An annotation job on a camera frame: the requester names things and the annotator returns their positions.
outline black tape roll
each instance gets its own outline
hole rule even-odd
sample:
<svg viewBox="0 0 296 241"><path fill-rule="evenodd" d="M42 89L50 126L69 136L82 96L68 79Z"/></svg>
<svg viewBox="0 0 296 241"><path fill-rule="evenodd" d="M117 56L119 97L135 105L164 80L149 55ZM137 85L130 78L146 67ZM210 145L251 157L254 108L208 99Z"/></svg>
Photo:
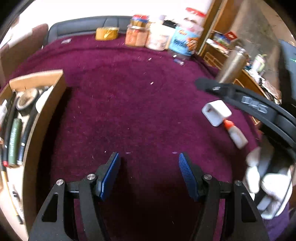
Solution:
<svg viewBox="0 0 296 241"><path fill-rule="evenodd" d="M31 112L38 94L38 89L32 88L26 90L24 94L18 99L16 108L21 116L28 115Z"/></svg>

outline glue stick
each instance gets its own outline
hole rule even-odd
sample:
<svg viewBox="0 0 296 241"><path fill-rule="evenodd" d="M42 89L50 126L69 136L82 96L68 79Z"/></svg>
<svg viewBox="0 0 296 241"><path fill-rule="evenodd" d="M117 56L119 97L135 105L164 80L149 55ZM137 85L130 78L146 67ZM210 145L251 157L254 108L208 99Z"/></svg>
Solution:
<svg viewBox="0 0 296 241"><path fill-rule="evenodd" d="M248 140L242 131L237 128L232 121L224 120L223 123L237 148L242 149L246 144L248 144Z"/></svg>

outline green marker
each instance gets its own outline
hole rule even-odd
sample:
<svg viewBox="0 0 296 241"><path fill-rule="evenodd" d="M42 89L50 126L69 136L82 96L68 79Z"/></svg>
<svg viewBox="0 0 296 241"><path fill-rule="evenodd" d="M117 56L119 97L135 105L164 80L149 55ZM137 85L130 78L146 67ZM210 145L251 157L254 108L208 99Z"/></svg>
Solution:
<svg viewBox="0 0 296 241"><path fill-rule="evenodd" d="M8 146L8 165L9 167L17 167L17 151L20 143L20 135L22 133L22 120L15 118L13 120L10 140Z"/></svg>

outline purple tablecloth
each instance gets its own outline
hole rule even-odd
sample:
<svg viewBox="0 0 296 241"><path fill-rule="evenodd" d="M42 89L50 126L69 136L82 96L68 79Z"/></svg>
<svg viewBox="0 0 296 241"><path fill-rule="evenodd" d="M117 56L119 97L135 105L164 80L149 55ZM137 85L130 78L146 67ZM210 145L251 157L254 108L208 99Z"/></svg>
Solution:
<svg viewBox="0 0 296 241"><path fill-rule="evenodd" d="M194 81L212 75L202 62L180 66L167 52L124 45L124 36L100 42L76 36L46 46L12 77L63 69L68 89L49 126L39 162L38 208L57 179L78 181L113 151L122 164L109 199L100 204L113 241L189 240L200 204L189 197L178 167L186 151L220 181L242 178L245 157L256 146L246 114L229 106L249 144L238 150L221 125L201 109L216 97ZM214 240L219 240L224 203ZM77 217L78 232L83 227Z"/></svg>

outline metal bolt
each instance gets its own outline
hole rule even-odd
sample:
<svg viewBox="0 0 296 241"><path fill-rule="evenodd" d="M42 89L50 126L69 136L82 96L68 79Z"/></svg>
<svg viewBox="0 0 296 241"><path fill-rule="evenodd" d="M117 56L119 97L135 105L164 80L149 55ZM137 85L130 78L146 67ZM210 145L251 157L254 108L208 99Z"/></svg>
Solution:
<svg viewBox="0 0 296 241"><path fill-rule="evenodd" d="M241 181L235 181L234 184L237 185L237 186L241 186L242 182Z"/></svg>
<svg viewBox="0 0 296 241"><path fill-rule="evenodd" d="M206 180L211 180L211 179L212 179L212 175L210 175L210 174L205 174L205 175L204 175L204 178L205 178Z"/></svg>
<svg viewBox="0 0 296 241"><path fill-rule="evenodd" d="M96 177L95 174L88 174L88 175L87 175L87 179L88 179L88 180L93 180L95 177Z"/></svg>
<svg viewBox="0 0 296 241"><path fill-rule="evenodd" d="M64 183L64 180L63 180L63 179L59 179L59 180L57 180L57 182L56 182L56 184L57 184L58 186L61 186L63 183Z"/></svg>
<svg viewBox="0 0 296 241"><path fill-rule="evenodd" d="M221 89L221 87L220 86L215 86L215 87L213 87L213 91L217 91L217 90L220 90Z"/></svg>

